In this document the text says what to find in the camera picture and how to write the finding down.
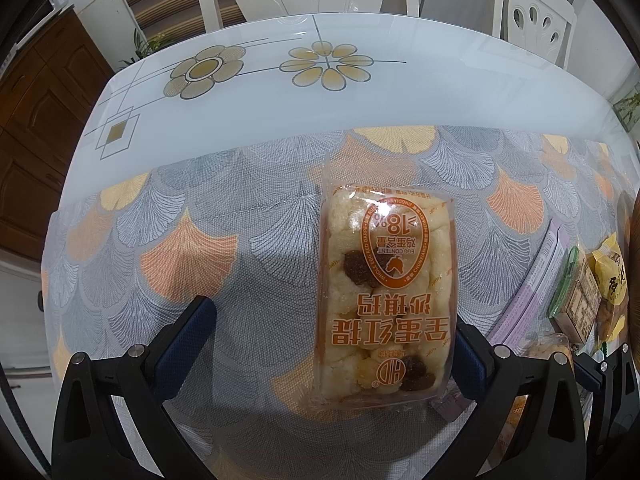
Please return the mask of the egg cake snack pack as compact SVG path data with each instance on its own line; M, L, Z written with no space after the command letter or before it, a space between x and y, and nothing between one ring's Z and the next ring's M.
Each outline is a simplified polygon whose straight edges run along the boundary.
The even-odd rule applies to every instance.
M434 398L454 357L454 200L332 186L322 198L314 400L382 408Z

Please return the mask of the yellow snack bag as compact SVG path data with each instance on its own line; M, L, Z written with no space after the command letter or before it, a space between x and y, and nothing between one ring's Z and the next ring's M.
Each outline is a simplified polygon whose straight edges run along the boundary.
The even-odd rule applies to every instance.
M600 346L613 341L626 323L628 282L617 234L612 233L598 249L590 252L587 263L601 295L596 318L597 342Z

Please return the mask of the brown wooden door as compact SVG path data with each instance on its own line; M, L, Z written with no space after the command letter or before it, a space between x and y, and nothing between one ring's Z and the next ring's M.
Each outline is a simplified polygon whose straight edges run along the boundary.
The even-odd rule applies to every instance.
M1 248L39 261L70 161L114 75L74 10L52 18L1 78Z

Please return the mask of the white chair right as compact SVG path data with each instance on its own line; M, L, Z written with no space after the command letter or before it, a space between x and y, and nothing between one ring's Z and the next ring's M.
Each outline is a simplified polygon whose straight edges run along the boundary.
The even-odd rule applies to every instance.
M567 69L577 15L567 0L488 0L492 36Z

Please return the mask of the potted green plant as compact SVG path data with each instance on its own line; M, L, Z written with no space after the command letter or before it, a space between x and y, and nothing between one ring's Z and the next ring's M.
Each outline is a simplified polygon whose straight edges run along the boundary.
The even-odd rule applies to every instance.
M165 34L158 34L151 39L146 39L140 29L134 30L134 55L131 58L122 60L122 64L130 66L135 62L147 58L148 56L163 50L171 45L171 40Z

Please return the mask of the woven tan basket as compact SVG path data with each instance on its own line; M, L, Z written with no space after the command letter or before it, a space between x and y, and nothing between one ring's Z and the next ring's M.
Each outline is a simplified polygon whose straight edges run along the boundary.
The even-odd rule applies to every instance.
M632 213L634 212L634 193L620 192L616 202L617 240L625 262L628 262Z

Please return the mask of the green-edged biscuit pack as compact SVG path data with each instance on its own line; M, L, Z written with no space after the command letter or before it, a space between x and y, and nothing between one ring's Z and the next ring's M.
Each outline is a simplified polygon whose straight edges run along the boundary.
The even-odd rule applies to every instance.
M574 246L548 307L548 318L571 344L582 347L596 324L601 294L582 248Z

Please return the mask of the purple stick sachets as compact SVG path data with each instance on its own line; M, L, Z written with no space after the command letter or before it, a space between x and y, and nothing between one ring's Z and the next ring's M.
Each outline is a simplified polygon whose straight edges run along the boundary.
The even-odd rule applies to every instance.
M492 346L503 344L514 352L521 350L521 341L535 328L538 315L553 295L569 241L564 224L552 218L524 282L487 336Z

